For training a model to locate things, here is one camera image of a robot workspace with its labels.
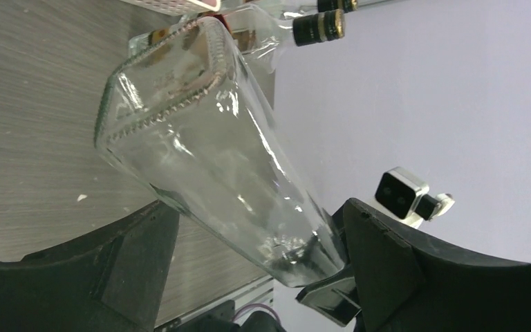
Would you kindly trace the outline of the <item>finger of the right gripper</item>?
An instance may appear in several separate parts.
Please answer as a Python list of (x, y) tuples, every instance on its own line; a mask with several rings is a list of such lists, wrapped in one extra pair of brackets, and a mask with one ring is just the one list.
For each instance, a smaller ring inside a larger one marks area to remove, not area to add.
[(296, 300), (341, 327), (347, 326), (361, 312), (352, 266), (304, 287)]

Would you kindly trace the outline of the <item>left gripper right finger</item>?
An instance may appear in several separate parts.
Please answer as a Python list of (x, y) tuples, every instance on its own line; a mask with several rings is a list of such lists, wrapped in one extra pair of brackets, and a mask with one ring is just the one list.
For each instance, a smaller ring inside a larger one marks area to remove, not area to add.
[(343, 204), (366, 331), (531, 331), (531, 263), (485, 255)]

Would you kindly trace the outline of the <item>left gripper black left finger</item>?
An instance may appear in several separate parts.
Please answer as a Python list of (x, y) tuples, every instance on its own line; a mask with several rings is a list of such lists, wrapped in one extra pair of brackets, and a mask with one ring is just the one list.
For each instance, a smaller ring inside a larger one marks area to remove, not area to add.
[(179, 219), (155, 201), (20, 261), (0, 261), (0, 331), (152, 331)]

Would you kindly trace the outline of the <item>clear drinking glass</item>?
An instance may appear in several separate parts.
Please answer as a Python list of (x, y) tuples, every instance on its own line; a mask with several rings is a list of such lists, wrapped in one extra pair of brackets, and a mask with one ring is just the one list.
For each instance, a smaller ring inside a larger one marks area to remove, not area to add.
[(184, 25), (110, 74), (94, 145), (286, 286), (346, 266), (330, 215), (293, 167), (269, 102), (216, 18)]

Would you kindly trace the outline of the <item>clear bottle black cap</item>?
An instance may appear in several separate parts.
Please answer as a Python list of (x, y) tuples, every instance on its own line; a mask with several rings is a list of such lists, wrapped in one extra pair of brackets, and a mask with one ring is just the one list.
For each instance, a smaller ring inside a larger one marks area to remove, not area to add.
[(162, 49), (172, 45), (171, 41), (164, 40), (178, 33), (184, 34), (180, 43), (183, 50), (192, 50), (195, 38), (209, 28), (202, 27), (201, 22), (219, 21), (223, 27), (217, 31), (229, 32), (244, 59), (256, 60), (268, 73), (272, 73), (287, 48), (343, 38), (344, 14), (343, 10), (336, 9), (292, 19), (277, 19), (262, 7), (248, 3), (223, 13), (203, 14), (181, 24), (136, 36), (129, 41), (129, 57), (144, 53), (145, 59), (152, 60), (156, 55), (164, 55)]
[(357, 10), (356, 0), (317, 0), (317, 1), (261, 1), (270, 13), (284, 15), (306, 15), (312, 12), (326, 12), (341, 9), (344, 12)]

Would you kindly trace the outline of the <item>rear clear bottle black cap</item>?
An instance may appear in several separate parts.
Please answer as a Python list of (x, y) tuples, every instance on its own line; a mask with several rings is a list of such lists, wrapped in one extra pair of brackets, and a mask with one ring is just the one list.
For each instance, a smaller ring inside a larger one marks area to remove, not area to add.
[(270, 13), (284, 15), (306, 15), (312, 12), (326, 12), (341, 9), (344, 12), (357, 10), (356, 0), (317, 0), (317, 1), (261, 1)]

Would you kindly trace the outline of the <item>white plastic basket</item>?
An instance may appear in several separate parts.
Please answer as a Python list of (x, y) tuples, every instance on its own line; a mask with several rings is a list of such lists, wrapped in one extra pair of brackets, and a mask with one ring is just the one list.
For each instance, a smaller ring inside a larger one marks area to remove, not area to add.
[(169, 16), (192, 15), (203, 12), (218, 12), (221, 0), (122, 0), (141, 8)]

